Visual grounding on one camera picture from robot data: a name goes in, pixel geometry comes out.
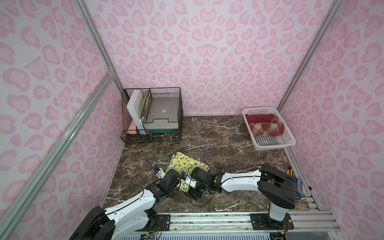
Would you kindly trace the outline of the green lemon print skirt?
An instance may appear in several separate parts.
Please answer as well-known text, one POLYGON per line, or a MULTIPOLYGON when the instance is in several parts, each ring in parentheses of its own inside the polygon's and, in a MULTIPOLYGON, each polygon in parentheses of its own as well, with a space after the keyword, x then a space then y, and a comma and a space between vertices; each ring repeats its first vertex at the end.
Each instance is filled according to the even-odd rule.
POLYGON ((208 172, 210 170, 210 167, 200 161, 194 160, 193 158, 188 157, 187 155, 177 152, 174 154, 171 158, 170 164, 168 165, 166 169, 166 173, 169 170, 175 170, 179 174, 184 172, 189 177, 191 176, 192 171, 195 168, 201 168, 204 171, 208 172))

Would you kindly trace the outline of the white plastic basket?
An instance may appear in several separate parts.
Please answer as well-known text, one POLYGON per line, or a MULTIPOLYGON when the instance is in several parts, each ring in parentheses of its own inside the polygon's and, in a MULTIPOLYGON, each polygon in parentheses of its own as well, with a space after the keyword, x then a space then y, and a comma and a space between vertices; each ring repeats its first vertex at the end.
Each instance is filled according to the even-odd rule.
POLYGON ((252 108, 245 108, 242 110, 242 114, 248 129, 248 132, 250 134, 252 143, 257 151, 264 151, 264 150, 275 150, 275 149, 282 149, 289 146, 294 146, 296 144, 296 139, 294 138, 293 134, 291 133, 291 130, 283 120, 283 117, 280 115, 278 110, 273 107, 252 107, 252 108), (285 132, 283 135, 278 137, 270 137, 270 136, 257 136, 254 137, 252 135, 252 132, 250 130, 250 126, 246 120, 245 115, 259 115, 259 114, 274 114, 275 117, 279 117, 285 124, 285 132))

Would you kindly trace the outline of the red polka dot skirt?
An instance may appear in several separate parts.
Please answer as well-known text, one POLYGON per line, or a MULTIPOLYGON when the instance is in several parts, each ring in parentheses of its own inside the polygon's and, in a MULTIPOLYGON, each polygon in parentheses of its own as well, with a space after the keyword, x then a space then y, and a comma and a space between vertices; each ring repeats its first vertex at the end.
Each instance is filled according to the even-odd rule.
POLYGON ((245 115, 248 124, 251 123, 270 123, 275 117, 274 114, 245 115))

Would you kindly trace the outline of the red plaid skirt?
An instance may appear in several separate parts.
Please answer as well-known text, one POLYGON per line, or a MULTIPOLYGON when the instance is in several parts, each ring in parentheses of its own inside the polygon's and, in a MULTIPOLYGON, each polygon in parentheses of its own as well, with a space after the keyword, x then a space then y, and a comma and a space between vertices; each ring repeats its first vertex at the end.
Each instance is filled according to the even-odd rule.
POLYGON ((279 117, 273 117, 270 122, 250 123, 249 126, 254 137, 278 137, 285 132, 285 124, 279 117))

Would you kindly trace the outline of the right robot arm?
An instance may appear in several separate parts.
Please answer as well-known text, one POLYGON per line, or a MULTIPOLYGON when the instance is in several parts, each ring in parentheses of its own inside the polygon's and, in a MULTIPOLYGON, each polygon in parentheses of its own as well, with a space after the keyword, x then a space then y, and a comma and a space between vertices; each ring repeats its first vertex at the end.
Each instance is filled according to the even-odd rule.
POLYGON ((303 181, 290 173, 284 173, 270 165, 262 165, 259 170, 246 173, 211 174, 202 168, 195 168, 190 175, 182 174, 187 184, 188 195, 194 199, 202 197, 204 191, 219 194, 222 191, 255 191, 271 201, 268 220, 281 223, 288 210, 296 207, 296 200, 304 197, 303 181))

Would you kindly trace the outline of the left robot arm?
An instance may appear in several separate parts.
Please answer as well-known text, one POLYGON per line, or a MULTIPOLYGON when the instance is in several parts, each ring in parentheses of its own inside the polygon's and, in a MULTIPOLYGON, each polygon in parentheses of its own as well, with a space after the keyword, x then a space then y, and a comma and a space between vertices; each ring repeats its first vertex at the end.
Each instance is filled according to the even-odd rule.
POLYGON ((180 184, 180 174, 169 170, 164 177, 120 205, 107 209, 96 206, 85 216, 70 239, 119 240, 144 229, 156 217, 153 207, 168 198, 180 184))

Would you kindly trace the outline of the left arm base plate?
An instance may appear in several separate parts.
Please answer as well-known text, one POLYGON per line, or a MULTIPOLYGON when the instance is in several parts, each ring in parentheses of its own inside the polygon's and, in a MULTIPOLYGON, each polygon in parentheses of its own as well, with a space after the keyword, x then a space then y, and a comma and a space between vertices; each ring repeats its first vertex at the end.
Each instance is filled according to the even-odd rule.
POLYGON ((170 223, 171 223, 171 215, 157 214, 149 218, 148 223, 145 225, 143 229, 141 229, 141 231, 153 232, 160 229, 163 232, 167 232, 170 230, 170 223))

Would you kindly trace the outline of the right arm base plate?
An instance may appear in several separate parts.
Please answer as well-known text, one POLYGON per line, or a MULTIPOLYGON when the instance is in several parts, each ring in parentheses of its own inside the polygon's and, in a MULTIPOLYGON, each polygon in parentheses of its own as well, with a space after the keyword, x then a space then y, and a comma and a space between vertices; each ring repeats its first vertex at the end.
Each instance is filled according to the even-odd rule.
POLYGON ((294 224, 290 214, 286 213, 282 221, 273 220, 269 214, 250 214, 253 230, 294 230, 294 224))

